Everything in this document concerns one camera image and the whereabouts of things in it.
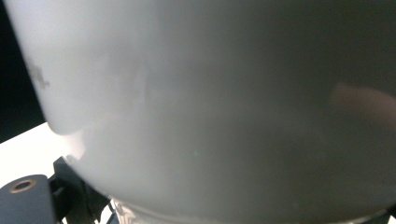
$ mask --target black clamp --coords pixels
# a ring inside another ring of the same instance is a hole
[[[28,175],[0,189],[0,223],[92,224],[100,221],[102,211],[110,207],[107,223],[119,223],[110,200],[81,180],[60,158],[53,163],[55,174]]]

